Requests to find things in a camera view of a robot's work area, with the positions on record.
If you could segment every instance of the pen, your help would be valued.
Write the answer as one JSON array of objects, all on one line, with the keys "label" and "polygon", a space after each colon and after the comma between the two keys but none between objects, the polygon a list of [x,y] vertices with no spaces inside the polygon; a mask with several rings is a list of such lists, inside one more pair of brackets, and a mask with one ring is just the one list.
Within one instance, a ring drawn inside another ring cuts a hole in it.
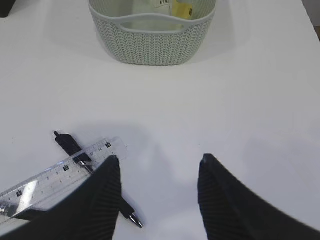
[{"label": "pen", "polygon": [[[71,135],[59,134],[57,131],[54,132],[54,135],[56,136],[55,141],[69,156],[72,156],[82,150]],[[75,157],[73,160],[76,164],[86,169],[89,174],[93,174],[93,168],[89,164],[87,164],[91,162],[91,159],[86,153]],[[137,217],[136,211],[129,205],[129,203],[126,202],[126,200],[124,200],[123,197],[121,198],[119,211],[126,219],[130,220],[137,227],[142,229],[143,224]]]}]

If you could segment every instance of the ruler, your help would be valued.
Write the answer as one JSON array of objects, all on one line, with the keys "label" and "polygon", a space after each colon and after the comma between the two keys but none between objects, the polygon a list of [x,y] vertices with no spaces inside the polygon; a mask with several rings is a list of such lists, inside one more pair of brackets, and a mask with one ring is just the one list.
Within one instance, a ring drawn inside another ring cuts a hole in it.
[{"label": "ruler", "polygon": [[15,216],[29,209],[51,209],[88,179],[90,174],[73,160],[82,154],[90,157],[94,170],[111,155],[117,155],[120,162],[127,157],[126,147],[119,137],[103,139],[0,193],[0,235],[27,223]]}]

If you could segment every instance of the pen tip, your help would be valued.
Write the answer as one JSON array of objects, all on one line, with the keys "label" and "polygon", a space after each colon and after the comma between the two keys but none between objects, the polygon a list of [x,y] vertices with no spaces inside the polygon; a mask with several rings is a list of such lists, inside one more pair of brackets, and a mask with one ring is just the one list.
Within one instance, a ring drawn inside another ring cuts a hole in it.
[{"label": "pen tip", "polygon": [[136,216],[135,213],[132,213],[130,216],[129,216],[129,219],[131,222],[133,222],[138,228],[142,229],[143,228],[143,224],[142,222],[140,221],[140,219]]}]

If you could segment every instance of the knit basket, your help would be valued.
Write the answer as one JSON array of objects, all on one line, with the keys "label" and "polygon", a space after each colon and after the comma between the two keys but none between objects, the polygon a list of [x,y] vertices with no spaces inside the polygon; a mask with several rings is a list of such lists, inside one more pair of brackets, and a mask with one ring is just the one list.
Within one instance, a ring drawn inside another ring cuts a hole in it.
[{"label": "knit basket", "polygon": [[150,0],[88,0],[96,28],[110,53],[136,65],[180,65],[203,43],[216,0],[190,0],[192,19],[152,12]]}]

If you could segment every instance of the black object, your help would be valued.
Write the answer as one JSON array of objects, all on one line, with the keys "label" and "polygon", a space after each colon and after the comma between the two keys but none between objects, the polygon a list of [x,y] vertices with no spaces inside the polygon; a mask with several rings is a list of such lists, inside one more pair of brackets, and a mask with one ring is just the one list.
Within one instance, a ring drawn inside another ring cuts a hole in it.
[{"label": "black object", "polygon": [[8,17],[16,0],[0,0],[0,18]]},{"label": "black object", "polygon": [[320,240],[238,181],[211,154],[200,164],[198,203],[209,240]]},{"label": "black object", "polygon": [[92,177],[47,214],[0,240],[111,240],[121,192],[119,160],[110,156]]},{"label": "black object", "polygon": [[[54,132],[54,135],[56,135],[55,141],[62,147],[62,149],[69,155],[72,156],[78,152],[80,152],[82,149],[78,145],[78,143],[74,140],[74,138],[69,134],[59,134],[58,132]],[[76,164],[78,164],[80,161],[84,163],[90,163],[91,159],[90,157],[83,153],[73,159]]]},{"label": "black object", "polygon": [[[54,135],[56,136],[55,141],[63,148],[63,150],[69,156],[72,156],[82,150],[81,147],[77,144],[76,140],[71,135],[59,134],[57,131],[54,132]],[[77,164],[80,163],[90,174],[93,173],[94,170],[92,169],[92,167],[89,164],[86,164],[92,161],[86,153],[83,153],[78,157],[75,157],[73,160]],[[120,212],[126,219],[130,220],[137,227],[142,229],[143,224],[136,216],[135,210],[123,198],[120,202]]]}]

